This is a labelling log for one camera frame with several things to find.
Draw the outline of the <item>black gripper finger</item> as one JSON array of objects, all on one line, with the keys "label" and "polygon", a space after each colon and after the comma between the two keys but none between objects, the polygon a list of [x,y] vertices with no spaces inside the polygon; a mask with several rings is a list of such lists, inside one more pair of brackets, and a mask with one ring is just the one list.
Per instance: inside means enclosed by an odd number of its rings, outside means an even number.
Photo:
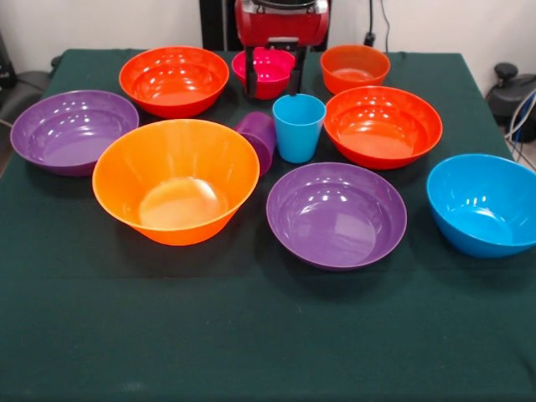
[{"label": "black gripper finger", "polygon": [[250,98],[255,98],[256,96],[257,74],[255,72],[254,52],[254,47],[245,47],[245,93]]},{"label": "black gripper finger", "polygon": [[294,52],[295,63],[290,73],[290,79],[288,84],[288,94],[296,95],[301,90],[302,85],[302,73],[305,59],[307,56],[308,47],[296,47]]}]

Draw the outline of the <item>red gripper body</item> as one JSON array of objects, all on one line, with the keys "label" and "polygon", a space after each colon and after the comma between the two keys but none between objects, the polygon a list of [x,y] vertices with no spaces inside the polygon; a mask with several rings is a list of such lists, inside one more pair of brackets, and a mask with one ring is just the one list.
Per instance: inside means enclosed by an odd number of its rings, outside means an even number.
[{"label": "red gripper body", "polygon": [[327,1],[236,1],[234,5],[238,37],[245,47],[316,46],[327,33]]}]

